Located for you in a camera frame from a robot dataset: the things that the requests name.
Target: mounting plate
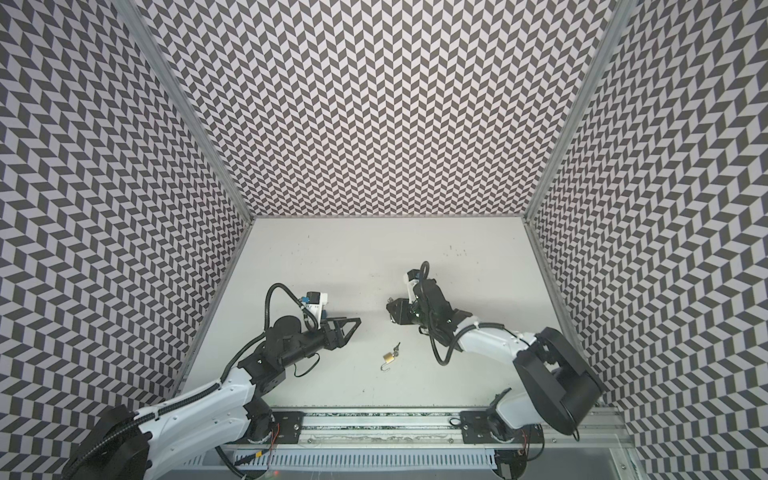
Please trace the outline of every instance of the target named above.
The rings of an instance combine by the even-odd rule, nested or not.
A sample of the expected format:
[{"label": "mounting plate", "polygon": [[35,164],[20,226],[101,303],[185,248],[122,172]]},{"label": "mounting plate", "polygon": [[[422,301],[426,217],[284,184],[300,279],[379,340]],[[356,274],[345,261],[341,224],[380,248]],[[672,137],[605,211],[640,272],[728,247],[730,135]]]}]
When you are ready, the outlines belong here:
[{"label": "mounting plate", "polygon": [[522,450],[494,450],[496,468],[493,472],[502,480],[517,480],[525,473],[528,463]]},{"label": "mounting plate", "polygon": [[304,412],[272,412],[275,421],[280,424],[280,433],[277,434],[275,443],[295,445],[299,443],[301,427],[304,420]]},{"label": "mounting plate", "polygon": [[492,436],[488,429],[488,414],[478,410],[465,410],[458,414],[462,421],[462,438],[465,444],[476,443],[500,443]]}]

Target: enclosure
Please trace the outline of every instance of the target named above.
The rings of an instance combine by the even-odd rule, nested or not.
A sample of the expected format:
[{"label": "enclosure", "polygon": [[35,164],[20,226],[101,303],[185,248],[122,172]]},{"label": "enclosure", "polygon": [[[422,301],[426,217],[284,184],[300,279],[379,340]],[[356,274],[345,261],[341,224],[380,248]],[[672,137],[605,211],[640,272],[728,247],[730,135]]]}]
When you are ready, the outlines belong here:
[{"label": "enclosure", "polygon": [[0,9],[4,475],[53,478],[108,407],[217,378],[275,282],[361,319],[264,397],[305,415],[285,475],[353,449],[439,460],[295,469],[492,470],[450,418],[525,388],[390,321],[428,260],[454,307],[562,331],[607,386],[527,478],[766,477],[762,2]]}]

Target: black cable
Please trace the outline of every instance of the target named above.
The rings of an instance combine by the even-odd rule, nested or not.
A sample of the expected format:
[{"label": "black cable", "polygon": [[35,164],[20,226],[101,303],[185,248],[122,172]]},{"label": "black cable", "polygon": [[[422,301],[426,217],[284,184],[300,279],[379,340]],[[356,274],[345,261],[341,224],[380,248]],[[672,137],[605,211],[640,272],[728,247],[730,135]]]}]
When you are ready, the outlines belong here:
[{"label": "black cable", "polygon": [[563,406],[563,409],[566,411],[568,416],[571,417],[571,424],[574,426],[574,432],[573,432],[574,440],[577,441],[577,442],[580,442],[581,441],[581,433],[578,432],[578,425],[576,425],[576,420],[574,420],[573,414],[571,413],[570,410],[566,409],[565,406]]},{"label": "black cable", "polygon": [[312,357],[313,357],[313,356],[315,356],[315,355],[317,355],[317,361],[315,361],[315,362],[312,364],[312,366],[310,367],[310,369],[309,369],[309,370],[307,370],[306,372],[302,373],[301,375],[297,375],[297,374],[296,374],[296,371],[297,371],[298,369],[297,369],[297,367],[296,367],[296,363],[294,363],[294,364],[293,364],[293,376],[295,376],[296,378],[300,379],[301,377],[305,376],[307,373],[309,373],[309,372],[312,372],[312,369],[313,369],[313,368],[315,368],[315,367],[317,366],[317,364],[318,364],[318,363],[320,363],[320,354],[319,354],[318,352],[315,352],[315,354],[314,354],[314,355],[311,355],[311,356],[307,357],[307,358],[312,358]]},{"label": "black cable", "polygon": [[528,458],[528,454],[531,452],[531,442],[533,441],[533,425],[528,426],[528,437],[525,439],[525,445],[523,445],[523,453],[525,458]]},{"label": "black cable", "polygon": [[283,285],[282,283],[275,283],[270,287],[269,290],[266,291],[266,298],[264,299],[264,331],[266,332],[270,328],[270,303],[272,303],[272,292],[274,292],[277,289],[281,289],[283,292],[287,293],[293,302],[299,306],[299,308],[310,318],[312,319],[313,326],[310,326],[306,321],[304,321],[304,325],[306,325],[306,328],[309,330],[312,330],[313,332],[319,328],[319,324],[317,322],[317,318],[314,316],[312,312],[310,312],[310,309],[306,308],[306,305],[301,303],[301,300],[296,298],[296,295],[293,295],[293,292],[290,291],[290,289]]},{"label": "black cable", "polygon": [[125,427],[118,429],[116,432],[104,437],[99,443],[94,445],[90,450],[88,450],[82,457],[78,458],[74,461],[72,464],[72,467],[68,468],[66,472],[61,474],[61,480],[70,480],[72,477],[74,477],[74,474],[78,472],[78,469],[86,463],[91,458],[95,457],[97,453],[99,453],[109,442],[112,442],[113,440],[125,435],[127,432],[129,432],[132,429],[135,429],[139,425],[145,422],[149,422],[154,418],[154,412],[149,413],[147,415],[144,415],[143,417],[139,417],[138,419],[135,419],[133,422],[127,424]]},{"label": "black cable", "polygon": [[[535,459],[539,458],[542,453],[544,453],[544,444],[546,443],[544,441],[544,429],[541,427],[541,425],[537,425],[537,428],[541,432],[541,450],[539,450],[538,453],[536,454],[536,456],[533,457],[533,458],[529,458],[528,457],[528,452],[526,452],[525,453],[525,461],[526,462],[533,462]],[[533,438],[532,437],[533,436],[533,429],[529,429],[528,433],[529,433],[529,435],[528,435],[528,449],[530,450],[530,448],[531,448],[531,446],[530,446],[531,439]]]},{"label": "black cable", "polygon": [[256,337],[255,339],[252,339],[251,341],[249,341],[248,343],[246,343],[246,344],[243,346],[243,348],[241,348],[241,349],[240,349],[240,351],[239,351],[239,352],[235,353],[235,356],[234,356],[234,357],[232,357],[232,359],[231,359],[231,360],[230,360],[230,362],[227,364],[227,366],[225,366],[225,367],[224,367],[224,373],[222,373],[222,374],[221,374],[221,378],[219,379],[219,383],[221,383],[222,385],[224,384],[224,380],[226,380],[226,379],[227,379],[227,377],[229,376],[229,374],[230,374],[230,370],[232,369],[232,367],[234,366],[234,364],[237,362],[237,360],[238,360],[238,359],[239,359],[241,356],[243,356],[243,354],[245,353],[245,351],[246,351],[246,350],[248,350],[250,347],[252,347],[252,346],[253,346],[253,344],[255,344],[255,343],[257,343],[258,341],[260,341],[261,339],[263,339],[265,335],[266,335],[266,333],[262,332],[262,333],[261,333],[261,334],[260,334],[258,337]]},{"label": "black cable", "polygon": [[516,339],[520,340],[520,341],[521,341],[521,342],[523,342],[525,345],[527,345],[527,346],[531,346],[531,344],[530,344],[530,343],[528,343],[528,342],[526,342],[526,341],[525,341],[525,339],[524,339],[523,337],[521,337],[521,336],[517,336],[517,335],[515,335],[514,333],[510,332],[510,331],[509,331],[509,330],[507,330],[507,329],[504,329],[504,331],[505,331],[506,333],[509,333],[510,335],[512,335],[513,337],[515,337]]},{"label": "black cable", "polygon": [[[424,309],[427,313],[427,322],[428,327],[427,331],[429,334],[429,343],[432,345],[432,354],[435,356],[435,360],[437,360],[437,363],[439,363],[442,366],[448,365],[448,362],[451,361],[451,355],[453,354],[453,350],[456,348],[456,345],[458,344],[458,339],[462,338],[462,336],[467,333],[471,332],[474,329],[478,328],[492,328],[492,329],[499,329],[504,330],[505,332],[509,333],[516,339],[522,341],[525,345],[531,346],[530,343],[523,340],[521,337],[515,335],[514,333],[510,332],[507,327],[502,323],[492,323],[492,322],[480,322],[477,325],[470,325],[462,330],[460,330],[454,337],[451,343],[448,347],[448,352],[445,354],[445,358],[440,358],[440,353],[437,351],[437,344],[435,343],[435,337],[432,335],[432,331],[435,328],[435,322],[433,321],[432,317],[432,309],[429,308],[429,300],[427,299],[427,296],[424,294],[424,284],[423,281],[427,279],[427,276],[429,275],[429,262],[424,261],[422,263],[421,268],[419,268],[419,291],[421,292],[421,296],[419,297],[419,302],[422,303],[424,306]],[[419,333],[422,332],[422,327],[419,327]]]},{"label": "black cable", "polygon": [[256,453],[252,453],[250,455],[246,455],[243,458],[241,458],[240,460],[238,460],[237,462],[234,462],[234,465],[236,467],[239,467],[241,465],[245,465],[247,463],[250,463],[252,460],[256,460],[257,458],[263,456],[268,451],[269,451],[269,449],[262,449],[262,450],[259,450]]},{"label": "black cable", "polygon": [[221,449],[221,447],[216,447],[214,450],[216,450],[216,453],[219,454],[219,458],[221,458],[221,461],[224,462],[224,465],[230,470],[230,472],[237,475],[238,478],[241,478],[241,480],[257,480],[257,478],[261,477],[261,475],[264,475],[264,472],[261,472],[258,477],[252,477],[246,473],[243,473],[238,467],[235,466],[235,464],[232,463],[232,461],[227,457],[226,454],[224,454],[224,450]]},{"label": "black cable", "polygon": [[165,406],[157,411],[157,417],[161,417],[162,415],[165,415],[166,413],[173,412],[174,410],[180,409],[181,407],[187,406],[191,403],[195,403],[197,400],[202,399],[204,396],[208,396],[213,392],[216,392],[219,389],[219,384],[214,383],[213,385],[209,386],[207,389],[203,390],[202,392],[192,395],[189,398],[186,398],[184,400],[180,400],[179,402],[176,402],[174,404]]}]

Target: red wire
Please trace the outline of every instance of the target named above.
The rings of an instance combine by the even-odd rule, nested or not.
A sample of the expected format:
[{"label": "red wire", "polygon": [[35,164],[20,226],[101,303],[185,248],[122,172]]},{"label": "red wire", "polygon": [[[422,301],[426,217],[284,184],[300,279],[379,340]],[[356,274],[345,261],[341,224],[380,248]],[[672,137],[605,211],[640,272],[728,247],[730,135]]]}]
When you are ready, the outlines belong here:
[{"label": "red wire", "polygon": [[270,443],[270,454],[268,457],[266,457],[266,469],[270,469],[270,462],[272,461],[272,448],[275,446],[275,440],[277,440],[277,436],[280,434],[280,424],[277,424],[277,433],[272,435],[272,443]]}]

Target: wall panel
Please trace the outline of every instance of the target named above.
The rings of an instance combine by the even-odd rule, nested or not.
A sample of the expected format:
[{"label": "wall panel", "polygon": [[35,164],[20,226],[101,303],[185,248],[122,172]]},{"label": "wall panel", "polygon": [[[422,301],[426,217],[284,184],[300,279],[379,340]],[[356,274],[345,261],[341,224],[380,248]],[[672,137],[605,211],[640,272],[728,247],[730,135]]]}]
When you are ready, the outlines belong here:
[{"label": "wall panel", "polygon": [[535,217],[655,478],[766,477],[767,18],[639,2]]},{"label": "wall panel", "polygon": [[0,476],[50,478],[168,394],[244,223],[108,2],[0,25]]},{"label": "wall panel", "polygon": [[522,214],[610,0],[144,0],[258,215]]}]

